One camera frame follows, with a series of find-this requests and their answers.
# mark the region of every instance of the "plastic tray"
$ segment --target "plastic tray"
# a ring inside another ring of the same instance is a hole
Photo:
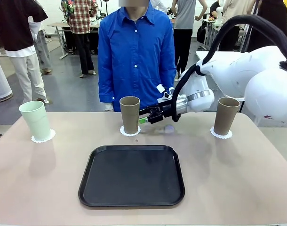
[[[178,155],[163,145],[95,149],[79,189],[90,207],[172,206],[184,194]]]

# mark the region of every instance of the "paper doily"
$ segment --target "paper doily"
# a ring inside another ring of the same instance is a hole
[[[219,138],[219,139],[229,139],[229,138],[232,137],[232,131],[231,131],[231,130],[229,130],[228,134],[225,135],[225,136],[216,134],[216,133],[214,132],[214,127],[212,127],[212,128],[210,129],[210,132],[211,132],[212,135],[214,135],[216,138]]]
[[[55,135],[56,135],[56,132],[53,129],[51,129],[48,139],[46,139],[46,140],[36,140],[35,137],[32,136],[32,142],[34,142],[34,143],[44,143],[44,142],[47,142],[47,141],[51,140],[52,138],[54,138]]]
[[[136,136],[137,134],[140,133],[140,127],[138,126],[138,131],[135,134],[128,134],[128,133],[125,133],[124,126],[122,126],[120,128],[120,133],[124,136],[127,136],[127,137],[133,137],[133,136]]]

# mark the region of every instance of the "plastic cup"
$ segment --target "plastic cup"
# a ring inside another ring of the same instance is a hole
[[[37,141],[44,141],[50,137],[50,125],[43,102],[27,102],[19,107],[19,111]]]
[[[120,99],[120,110],[123,118],[124,131],[135,134],[138,131],[140,100],[137,97],[123,97]]]
[[[239,101],[231,97],[222,97],[219,99],[214,126],[214,132],[216,134],[222,136],[228,134],[240,105]]]

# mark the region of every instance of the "blue button-up shirt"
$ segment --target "blue button-up shirt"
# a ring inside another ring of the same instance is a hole
[[[120,111],[120,99],[135,96],[140,108],[157,103],[176,75],[172,24],[166,14],[148,7],[135,23],[125,7],[101,21],[98,51],[99,96]]]

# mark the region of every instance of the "white pants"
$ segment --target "white pants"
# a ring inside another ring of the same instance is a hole
[[[34,53],[33,55],[27,57],[10,57],[10,60],[15,67],[16,75],[23,90],[23,103],[32,101],[31,82],[35,87],[36,97],[46,99],[46,93],[44,90],[43,79],[40,74],[37,54]]]

